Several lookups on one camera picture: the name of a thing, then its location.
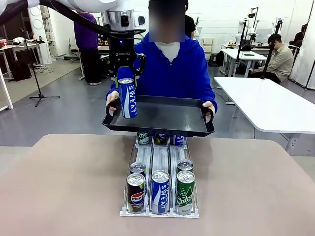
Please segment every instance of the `can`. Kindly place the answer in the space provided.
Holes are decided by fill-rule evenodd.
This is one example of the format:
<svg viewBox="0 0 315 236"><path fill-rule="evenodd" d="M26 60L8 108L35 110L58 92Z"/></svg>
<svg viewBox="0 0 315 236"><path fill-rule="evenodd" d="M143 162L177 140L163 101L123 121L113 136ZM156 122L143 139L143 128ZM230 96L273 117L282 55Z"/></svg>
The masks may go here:
<svg viewBox="0 0 315 236"><path fill-rule="evenodd" d="M177 174L176 181L176 213L188 215L192 209L195 175L190 171L180 171Z"/></svg>
<svg viewBox="0 0 315 236"><path fill-rule="evenodd" d="M179 160L176 166L176 174L180 171L191 171L193 172L193 162L189 160Z"/></svg>
<svg viewBox="0 0 315 236"><path fill-rule="evenodd" d="M132 213L141 213L144 209L144 176L134 173L127 177L128 205Z"/></svg>
<svg viewBox="0 0 315 236"><path fill-rule="evenodd" d="M150 135L148 133L138 133L138 143L148 144L150 141Z"/></svg>
<svg viewBox="0 0 315 236"><path fill-rule="evenodd" d="M167 137L165 134L156 134L156 144L167 144Z"/></svg>
<svg viewBox="0 0 315 236"><path fill-rule="evenodd" d="M120 79L118 84L123 117L135 118L137 116L137 106L133 79Z"/></svg>
<svg viewBox="0 0 315 236"><path fill-rule="evenodd" d="M152 212L166 214L168 203L169 174L163 170L152 174Z"/></svg>
<svg viewBox="0 0 315 236"><path fill-rule="evenodd" d="M144 176L144 193L147 194L147 168L141 162L134 162L129 167L130 174L140 173Z"/></svg>
<svg viewBox="0 0 315 236"><path fill-rule="evenodd" d="M184 144L184 136L183 135L174 135L173 136L173 145L182 146Z"/></svg>

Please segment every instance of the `blue and white can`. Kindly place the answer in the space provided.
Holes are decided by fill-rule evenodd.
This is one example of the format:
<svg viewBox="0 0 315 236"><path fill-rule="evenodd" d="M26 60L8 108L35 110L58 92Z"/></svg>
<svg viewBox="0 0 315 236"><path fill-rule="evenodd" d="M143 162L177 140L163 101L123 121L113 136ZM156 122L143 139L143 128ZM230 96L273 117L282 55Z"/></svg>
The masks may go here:
<svg viewBox="0 0 315 236"><path fill-rule="evenodd" d="M184 136L183 135L174 135L173 137L173 145L182 146L184 144Z"/></svg>
<svg viewBox="0 0 315 236"><path fill-rule="evenodd" d="M120 79L118 84L123 117L135 118L137 116L137 106L133 79Z"/></svg>
<svg viewBox="0 0 315 236"><path fill-rule="evenodd" d="M163 170L152 174L152 212L166 214L168 205L169 174Z"/></svg>

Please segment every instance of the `tray handle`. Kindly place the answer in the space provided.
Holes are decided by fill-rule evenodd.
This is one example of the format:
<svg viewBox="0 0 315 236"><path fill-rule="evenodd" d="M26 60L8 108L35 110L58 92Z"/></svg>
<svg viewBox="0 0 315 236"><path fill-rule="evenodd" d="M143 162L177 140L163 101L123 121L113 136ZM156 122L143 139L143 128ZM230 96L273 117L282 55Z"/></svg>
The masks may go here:
<svg viewBox="0 0 315 236"><path fill-rule="evenodd" d="M208 108L205 108L205 107L201 106L201 112L202 112L202 116L203 116L203 119L204 119L205 123L206 123L206 115L207 115L207 113L210 113L211 119L209 120L208 123L206 123L206 126L207 126L207 124L208 125L211 124L211 126L213 126L212 125L212 121L213 121L213 118L214 118L213 111L211 109L208 109Z"/></svg>
<svg viewBox="0 0 315 236"><path fill-rule="evenodd" d="M109 108L110 107L116 108L116 111L114 111L113 116L110 115L110 113L109 113ZM113 121L113 118L117 119L118 116L116 114L120 113L121 108L122 107L121 107L120 98L117 98L115 101L112 101L112 102L108 103L107 106L106 106L106 115L105 115L105 118L104 118L102 124L109 125Z"/></svg>

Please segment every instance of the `white robot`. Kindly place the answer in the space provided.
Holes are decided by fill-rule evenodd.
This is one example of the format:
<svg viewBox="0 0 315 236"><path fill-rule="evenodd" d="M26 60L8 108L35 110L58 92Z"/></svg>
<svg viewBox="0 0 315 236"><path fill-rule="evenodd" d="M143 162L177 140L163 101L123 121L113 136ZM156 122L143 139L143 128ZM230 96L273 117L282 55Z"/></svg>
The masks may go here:
<svg viewBox="0 0 315 236"><path fill-rule="evenodd" d="M65 17L108 37L110 54L106 61L108 75L117 83L119 67L130 67L136 79L144 70L145 55L134 51L134 36L143 33L136 29L143 25L144 17L134 19L131 0L0 0L0 26L26 8L37 5L47 6ZM73 10L91 13L102 12L105 27L79 16ZM140 68L134 68L133 62L140 59Z"/></svg>
<svg viewBox="0 0 315 236"><path fill-rule="evenodd" d="M238 30L237 30L237 35L235 35L236 38L236 44L239 45L241 43L241 36L242 36L242 32L243 32L243 28L244 28L244 23L246 22L246 34L245 34L245 39L247 36L252 36L255 35L255 30L254 28L251 26L249 20L247 18L245 18L242 21L239 21L239 25L238 25Z"/></svg>
<svg viewBox="0 0 315 236"><path fill-rule="evenodd" d="M272 25L272 33L268 35L268 38L269 38L273 33L276 32L276 27L277 27L277 24L278 24L279 21L282 21L282 22L283 22L283 21L284 21L283 17L277 17L277 18L276 18L276 21L271 23L271 25Z"/></svg>

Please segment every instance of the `chair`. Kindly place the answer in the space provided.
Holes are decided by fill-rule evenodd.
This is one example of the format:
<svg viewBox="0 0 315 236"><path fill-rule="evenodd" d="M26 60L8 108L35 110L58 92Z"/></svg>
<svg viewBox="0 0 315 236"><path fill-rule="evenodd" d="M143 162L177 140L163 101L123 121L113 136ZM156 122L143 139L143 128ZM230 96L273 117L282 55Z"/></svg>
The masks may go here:
<svg viewBox="0 0 315 236"><path fill-rule="evenodd" d="M71 63L80 59L80 52L78 46L76 45L75 38L69 38L68 51L71 56Z"/></svg>

